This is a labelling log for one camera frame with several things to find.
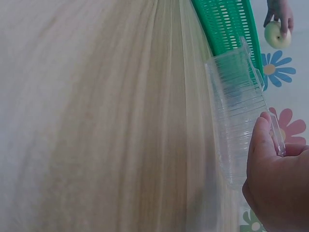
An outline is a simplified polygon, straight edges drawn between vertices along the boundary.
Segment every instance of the green plastic basket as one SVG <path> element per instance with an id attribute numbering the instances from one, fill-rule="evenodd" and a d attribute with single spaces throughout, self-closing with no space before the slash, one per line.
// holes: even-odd
<path id="1" fill-rule="evenodd" d="M 251 61 L 263 75 L 260 44 L 250 0 L 192 0 L 214 56 L 242 46 L 244 37 Z"/>

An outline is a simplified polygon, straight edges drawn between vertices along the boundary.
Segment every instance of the child's hand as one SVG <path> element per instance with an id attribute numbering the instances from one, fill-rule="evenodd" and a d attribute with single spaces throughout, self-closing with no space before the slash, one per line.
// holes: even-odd
<path id="1" fill-rule="evenodd" d="M 281 33 L 286 37 L 288 29 L 292 32 L 294 27 L 293 12 L 287 0 L 267 0 L 268 12 L 265 18 L 264 27 L 271 21 L 281 21 Z"/>
<path id="2" fill-rule="evenodd" d="M 270 232 L 309 231 L 309 146 L 286 144 L 277 156 L 270 122 L 262 113 L 255 124 L 242 192 Z"/>

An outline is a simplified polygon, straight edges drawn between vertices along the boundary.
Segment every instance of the green apple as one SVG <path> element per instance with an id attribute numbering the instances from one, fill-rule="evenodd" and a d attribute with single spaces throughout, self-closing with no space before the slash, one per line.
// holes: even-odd
<path id="1" fill-rule="evenodd" d="M 288 30 L 286 37 L 283 38 L 280 32 L 280 28 L 280 22 L 272 21 L 267 24 L 264 31 L 264 36 L 267 43 L 275 49 L 287 48 L 292 41 L 290 30 Z"/>

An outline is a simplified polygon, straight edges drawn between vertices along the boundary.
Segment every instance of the wood grain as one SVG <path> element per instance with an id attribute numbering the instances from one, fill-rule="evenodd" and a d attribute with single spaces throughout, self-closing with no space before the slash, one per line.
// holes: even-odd
<path id="1" fill-rule="evenodd" d="M 0 1 L 0 231 L 237 231 L 186 0 Z"/>

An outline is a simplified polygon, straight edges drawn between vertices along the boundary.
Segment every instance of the clear plastic container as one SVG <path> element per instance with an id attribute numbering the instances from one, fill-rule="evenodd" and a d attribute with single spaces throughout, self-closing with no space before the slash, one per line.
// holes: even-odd
<path id="1" fill-rule="evenodd" d="M 263 78 L 252 65 L 251 52 L 243 37 L 241 41 L 242 47 L 213 57 L 206 64 L 216 156 L 234 189 L 246 180 L 248 149 L 256 119 L 262 112 L 269 112 L 263 97 Z M 284 156 L 277 119 L 270 115 L 276 150 Z"/>

